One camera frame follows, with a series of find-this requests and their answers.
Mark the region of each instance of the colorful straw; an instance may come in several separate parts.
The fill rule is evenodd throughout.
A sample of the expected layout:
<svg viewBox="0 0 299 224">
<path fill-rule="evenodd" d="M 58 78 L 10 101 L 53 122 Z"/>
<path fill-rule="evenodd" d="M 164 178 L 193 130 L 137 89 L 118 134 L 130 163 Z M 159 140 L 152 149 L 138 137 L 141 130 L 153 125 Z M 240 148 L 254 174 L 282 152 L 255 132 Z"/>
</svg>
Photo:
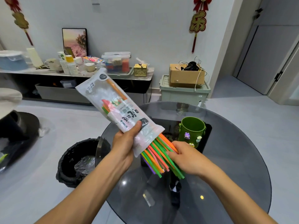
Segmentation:
<svg viewBox="0 0 299 224">
<path fill-rule="evenodd" d="M 121 99 L 117 101 L 102 100 L 102 109 L 106 114 L 114 110 L 116 106 L 120 105 L 122 100 L 126 100 L 127 97 L 117 88 L 112 80 L 107 79 L 106 82 L 115 90 Z M 185 178 L 181 170 L 175 165 L 175 163 L 166 154 L 167 151 L 176 152 L 177 149 L 174 145 L 163 135 L 159 136 L 141 153 L 145 163 L 149 166 L 153 174 L 157 174 L 160 178 L 162 173 L 171 170 L 179 179 Z"/>
</svg>

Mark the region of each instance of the framed picture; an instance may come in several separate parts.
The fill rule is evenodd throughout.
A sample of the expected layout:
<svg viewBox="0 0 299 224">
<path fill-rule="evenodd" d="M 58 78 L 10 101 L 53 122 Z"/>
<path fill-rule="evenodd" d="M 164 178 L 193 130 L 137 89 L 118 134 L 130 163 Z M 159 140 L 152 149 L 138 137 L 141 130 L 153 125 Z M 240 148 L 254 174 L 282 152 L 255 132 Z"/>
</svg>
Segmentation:
<svg viewBox="0 0 299 224">
<path fill-rule="evenodd" d="M 73 57 L 88 55 L 87 30 L 86 28 L 63 28 L 62 29 L 64 50 Z"/>
</svg>

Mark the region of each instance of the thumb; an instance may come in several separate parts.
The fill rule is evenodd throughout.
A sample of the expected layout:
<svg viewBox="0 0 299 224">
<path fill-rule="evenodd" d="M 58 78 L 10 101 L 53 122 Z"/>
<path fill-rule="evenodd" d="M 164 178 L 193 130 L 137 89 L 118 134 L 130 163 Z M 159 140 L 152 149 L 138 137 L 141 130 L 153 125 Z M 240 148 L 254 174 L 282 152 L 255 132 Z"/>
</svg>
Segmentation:
<svg viewBox="0 0 299 224">
<path fill-rule="evenodd" d="M 171 158 L 172 161 L 177 162 L 179 154 L 170 151 L 166 151 L 166 154 L 169 156 L 169 158 Z"/>
<path fill-rule="evenodd" d="M 127 135 L 135 137 L 141 129 L 141 121 L 138 120 L 135 126 L 132 127 L 129 131 L 126 132 Z"/>
</svg>

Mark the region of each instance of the purple frog figurine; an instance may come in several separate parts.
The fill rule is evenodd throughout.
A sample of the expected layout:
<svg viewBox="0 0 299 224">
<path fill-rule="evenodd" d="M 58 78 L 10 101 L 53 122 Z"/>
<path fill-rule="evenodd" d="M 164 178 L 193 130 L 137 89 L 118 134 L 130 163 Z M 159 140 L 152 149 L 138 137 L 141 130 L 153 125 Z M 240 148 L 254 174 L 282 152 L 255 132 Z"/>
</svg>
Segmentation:
<svg viewBox="0 0 299 224">
<path fill-rule="evenodd" d="M 185 133 L 185 139 L 189 140 L 190 139 L 190 134 L 189 133 Z"/>
</svg>

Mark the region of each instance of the purple straw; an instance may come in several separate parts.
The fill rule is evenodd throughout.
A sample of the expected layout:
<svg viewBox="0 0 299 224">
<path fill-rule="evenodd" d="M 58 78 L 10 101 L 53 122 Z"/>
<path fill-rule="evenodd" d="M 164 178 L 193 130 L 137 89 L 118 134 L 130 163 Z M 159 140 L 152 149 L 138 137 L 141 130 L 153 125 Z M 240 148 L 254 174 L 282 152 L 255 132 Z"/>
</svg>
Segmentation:
<svg viewBox="0 0 299 224">
<path fill-rule="evenodd" d="M 148 167 L 151 169 L 153 174 L 156 174 L 156 172 L 152 169 L 152 167 L 149 165 L 149 163 L 144 159 L 144 157 L 142 157 L 144 162 L 148 165 Z"/>
</svg>

